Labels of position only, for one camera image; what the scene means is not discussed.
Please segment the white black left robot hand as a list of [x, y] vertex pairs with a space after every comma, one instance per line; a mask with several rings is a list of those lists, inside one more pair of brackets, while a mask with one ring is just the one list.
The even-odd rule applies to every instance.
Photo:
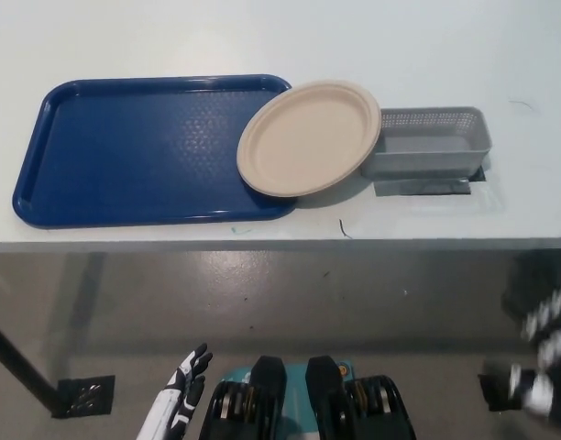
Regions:
[[137, 440], [181, 440], [204, 392], [204, 373], [213, 354], [203, 343], [174, 370], [158, 393]]

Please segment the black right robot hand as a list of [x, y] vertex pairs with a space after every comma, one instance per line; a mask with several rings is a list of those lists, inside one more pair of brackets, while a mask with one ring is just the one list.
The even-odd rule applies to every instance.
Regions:
[[535, 351], [537, 368], [511, 365], [508, 398], [521, 409], [561, 427], [561, 287], [524, 307], [507, 305]]

